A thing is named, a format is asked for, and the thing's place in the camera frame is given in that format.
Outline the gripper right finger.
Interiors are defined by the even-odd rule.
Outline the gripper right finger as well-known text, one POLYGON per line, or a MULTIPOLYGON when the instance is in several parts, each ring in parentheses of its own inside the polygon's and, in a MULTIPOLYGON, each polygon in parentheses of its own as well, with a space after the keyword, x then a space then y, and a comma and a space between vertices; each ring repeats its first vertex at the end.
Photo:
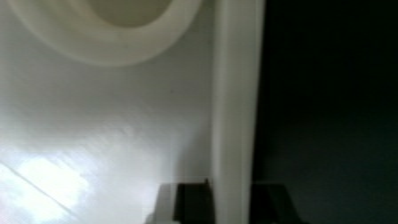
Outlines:
POLYGON ((309 224, 281 184, 256 183, 251 191, 251 224, 309 224))

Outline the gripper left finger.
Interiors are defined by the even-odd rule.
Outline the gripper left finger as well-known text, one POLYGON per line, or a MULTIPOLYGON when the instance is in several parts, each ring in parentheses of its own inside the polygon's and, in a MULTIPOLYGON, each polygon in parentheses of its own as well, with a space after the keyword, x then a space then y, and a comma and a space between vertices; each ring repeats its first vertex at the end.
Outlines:
POLYGON ((213 192, 208 181, 160 185, 155 224, 213 224, 213 192))

